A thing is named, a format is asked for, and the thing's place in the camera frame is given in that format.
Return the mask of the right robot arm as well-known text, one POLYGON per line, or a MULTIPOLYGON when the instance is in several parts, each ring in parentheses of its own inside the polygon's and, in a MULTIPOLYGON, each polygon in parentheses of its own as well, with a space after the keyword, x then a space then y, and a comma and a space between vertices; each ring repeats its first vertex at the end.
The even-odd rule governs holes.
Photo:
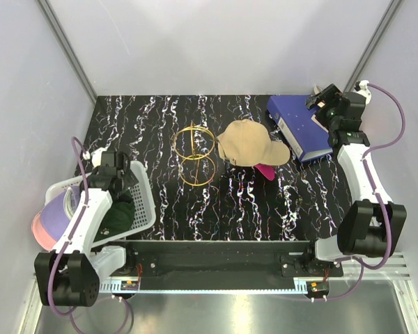
POLYGON ((371 154, 401 140, 406 125, 404 110, 390 92, 367 80, 358 81, 348 92, 331 84, 308 97, 306 108, 313 111, 311 119, 328 134, 328 144, 346 176, 353 203, 337 234, 317 240, 313 252, 302 258, 302 267, 311 276, 326 270, 328 262, 340 264, 348 260, 366 269, 381 269, 395 251, 407 211, 385 191, 371 154), (373 88, 395 103, 402 119, 397 137, 377 146, 370 144, 361 129, 373 88))

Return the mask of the stack of books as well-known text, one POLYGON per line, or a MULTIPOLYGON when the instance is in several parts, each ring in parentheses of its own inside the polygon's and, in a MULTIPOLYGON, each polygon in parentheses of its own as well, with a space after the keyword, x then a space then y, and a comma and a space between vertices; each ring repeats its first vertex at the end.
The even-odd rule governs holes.
POLYGON ((324 88, 320 87, 320 86, 314 86, 313 87, 313 92, 312 92, 312 96, 319 96, 322 95, 324 91, 324 88))

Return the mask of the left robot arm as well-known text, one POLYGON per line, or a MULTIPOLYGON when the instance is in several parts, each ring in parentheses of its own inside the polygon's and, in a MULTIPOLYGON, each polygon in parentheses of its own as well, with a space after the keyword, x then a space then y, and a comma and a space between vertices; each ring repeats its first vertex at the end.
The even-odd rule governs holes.
POLYGON ((91 249, 114 201, 127 200, 127 190, 137 182, 130 158, 118 151, 104 151, 100 165, 83 176, 78 208, 64 234, 34 261, 40 300, 54 313, 68 315, 76 307, 92 306, 103 280, 115 271, 127 276, 136 269, 137 259, 121 246, 105 246, 95 256, 91 249))

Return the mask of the beige baseball cap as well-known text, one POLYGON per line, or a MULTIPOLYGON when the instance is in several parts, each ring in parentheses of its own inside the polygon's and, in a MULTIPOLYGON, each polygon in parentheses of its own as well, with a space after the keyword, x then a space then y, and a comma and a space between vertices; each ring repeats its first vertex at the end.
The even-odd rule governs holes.
POLYGON ((234 166, 281 166, 291 157, 285 143, 273 141, 264 125, 248 119, 231 122, 217 144, 219 156, 234 166))

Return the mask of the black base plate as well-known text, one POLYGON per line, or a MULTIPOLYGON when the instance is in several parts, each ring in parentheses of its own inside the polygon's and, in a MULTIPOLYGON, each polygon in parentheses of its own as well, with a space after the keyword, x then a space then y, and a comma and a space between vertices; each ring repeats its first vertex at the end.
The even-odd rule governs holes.
POLYGON ((340 278, 341 265, 317 260, 311 241, 118 241, 127 270, 141 267, 141 291, 295 290, 296 278, 340 278))

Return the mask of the dark green cap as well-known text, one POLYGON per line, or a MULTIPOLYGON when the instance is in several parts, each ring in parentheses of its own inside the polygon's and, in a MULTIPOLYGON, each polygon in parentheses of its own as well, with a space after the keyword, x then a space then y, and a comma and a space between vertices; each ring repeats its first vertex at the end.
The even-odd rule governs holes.
POLYGON ((94 242, 127 232, 133 224, 135 212, 133 197, 126 191, 113 201, 98 228, 94 242))

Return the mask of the magenta mesh cap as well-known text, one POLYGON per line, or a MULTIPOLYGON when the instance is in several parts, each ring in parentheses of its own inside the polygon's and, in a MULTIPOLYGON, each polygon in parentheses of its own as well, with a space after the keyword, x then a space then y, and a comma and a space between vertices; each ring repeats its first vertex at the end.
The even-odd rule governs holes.
POLYGON ((273 166, 265 164, 256 164, 254 168, 267 180, 273 181, 275 179, 275 170, 273 166))

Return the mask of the purple cap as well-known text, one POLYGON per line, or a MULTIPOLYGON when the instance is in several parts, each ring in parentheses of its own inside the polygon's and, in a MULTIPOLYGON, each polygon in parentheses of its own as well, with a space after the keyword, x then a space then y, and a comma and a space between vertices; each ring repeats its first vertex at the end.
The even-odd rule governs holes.
POLYGON ((69 186, 45 205, 42 210, 42 214, 56 221, 61 237, 79 206, 80 198, 79 186, 69 186))

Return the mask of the pink cap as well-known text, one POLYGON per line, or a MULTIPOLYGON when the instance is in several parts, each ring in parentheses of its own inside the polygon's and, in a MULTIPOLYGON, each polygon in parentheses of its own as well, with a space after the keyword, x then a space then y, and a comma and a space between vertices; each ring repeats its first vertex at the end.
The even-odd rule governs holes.
POLYGON ((37 243, 46 251, 51 251, 61 238, 56 221, 38 212, 31 224, 31 231, 37 243))

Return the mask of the blue binder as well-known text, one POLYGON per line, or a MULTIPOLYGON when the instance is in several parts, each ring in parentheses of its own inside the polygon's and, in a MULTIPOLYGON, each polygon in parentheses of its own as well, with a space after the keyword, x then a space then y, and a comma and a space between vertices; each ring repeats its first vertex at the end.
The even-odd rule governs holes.
POLYGON ((316 106, 308 110, 309 95, 272 95, 267 110, 300 162, 332 154, 328 132, 314 120, 316 106))

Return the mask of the white plastic basket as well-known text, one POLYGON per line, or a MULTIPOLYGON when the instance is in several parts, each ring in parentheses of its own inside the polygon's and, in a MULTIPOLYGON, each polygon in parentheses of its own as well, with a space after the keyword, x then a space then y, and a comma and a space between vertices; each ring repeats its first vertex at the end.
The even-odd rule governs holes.
MULTIPOLYGON (((128 238, 130 235, 143 232, 144 230, 151 228, 155 223, 155 203, 144 165, 139 161, 131 161, 130 168, 139 181, 129 188, 135 207, 133 223, 130 229, 125 229, 122 233, 105 237, 101 240, 95 240, 93 242, 93 248, 109 243, 110 241, 128 238)), ((45 193, 45 204, 47 205, 59 194, 66 191, 69 186, 79 185, 81 181, 82 177, 77 176, 51 185, 45 193)))

